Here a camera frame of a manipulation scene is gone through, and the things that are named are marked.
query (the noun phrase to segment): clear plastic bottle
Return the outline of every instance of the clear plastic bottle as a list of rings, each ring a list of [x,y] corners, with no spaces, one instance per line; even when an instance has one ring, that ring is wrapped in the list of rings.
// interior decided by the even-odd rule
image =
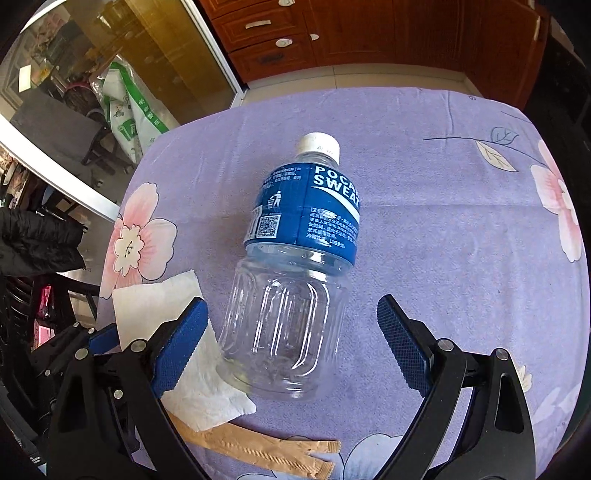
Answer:
[[[359,227],[338,167],[338,142],[308,134],[263,183],[219,338],[218,373],[247,393],[311,400],[333,385]]]

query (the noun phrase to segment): plastic bag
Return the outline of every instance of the plastic bag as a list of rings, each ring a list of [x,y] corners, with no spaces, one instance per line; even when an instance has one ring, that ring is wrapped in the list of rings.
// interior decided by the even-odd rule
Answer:
[[[91,85],[117,142],[136,164],[160,135],[179,125],[120,55]]]

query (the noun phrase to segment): pink flower print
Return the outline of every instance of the pink flower print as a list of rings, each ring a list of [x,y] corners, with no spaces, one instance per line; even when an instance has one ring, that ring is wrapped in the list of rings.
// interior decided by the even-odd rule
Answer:
[[[531,166],[535,188],[544,208],[558,215],[558,231],[562,250],[569,261],[574,262],[581,258],[583,249],[579,220],[560,170],[558,170],[556,162],[543,140],[538,142],[538,149],[549,170],[538,165]]]
[[[164,274],[173,257],[177,227],[163,218],[151,220],[156,205],[155,183],[140,185],[129,197],[109,241],[101,297],[108,299],[115,288],[141,284],[144,279],[157,280]]]

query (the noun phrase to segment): white knob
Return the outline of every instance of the white knob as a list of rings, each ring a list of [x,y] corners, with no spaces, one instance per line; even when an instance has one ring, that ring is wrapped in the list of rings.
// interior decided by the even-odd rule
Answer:
[[[293,42],[294,41],[290,38],[280,38],[275,42],[275,45],[277,45],[279,48],[284,48],[291,45]]]

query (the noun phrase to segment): tile floor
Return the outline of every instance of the tile floor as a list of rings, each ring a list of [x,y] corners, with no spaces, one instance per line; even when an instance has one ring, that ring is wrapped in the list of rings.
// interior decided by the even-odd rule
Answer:
[[[248,86],[243,105],[291,93],[349,87],[419,87],[482,96],[461,72],[379,63],[300,70],[256,80]]]

